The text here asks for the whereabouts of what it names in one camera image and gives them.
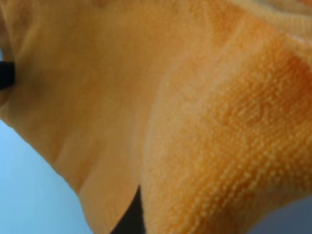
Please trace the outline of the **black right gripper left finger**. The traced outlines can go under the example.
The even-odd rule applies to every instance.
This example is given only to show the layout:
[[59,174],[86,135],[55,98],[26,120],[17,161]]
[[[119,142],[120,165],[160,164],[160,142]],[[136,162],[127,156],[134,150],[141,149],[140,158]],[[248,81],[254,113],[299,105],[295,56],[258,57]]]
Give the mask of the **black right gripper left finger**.
[[13,62],[0,62],[0,89],[4,90],[15,83],[15,64]]

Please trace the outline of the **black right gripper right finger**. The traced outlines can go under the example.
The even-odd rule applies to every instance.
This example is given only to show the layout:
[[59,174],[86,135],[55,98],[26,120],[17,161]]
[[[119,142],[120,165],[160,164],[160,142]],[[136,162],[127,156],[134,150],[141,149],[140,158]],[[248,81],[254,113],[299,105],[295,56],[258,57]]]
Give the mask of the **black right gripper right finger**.
[[141,189],[138,186],[136,194],[118,224],[113,228],[111,234],[145,234],[146,228],[143,219],[143,207],[141,200]]

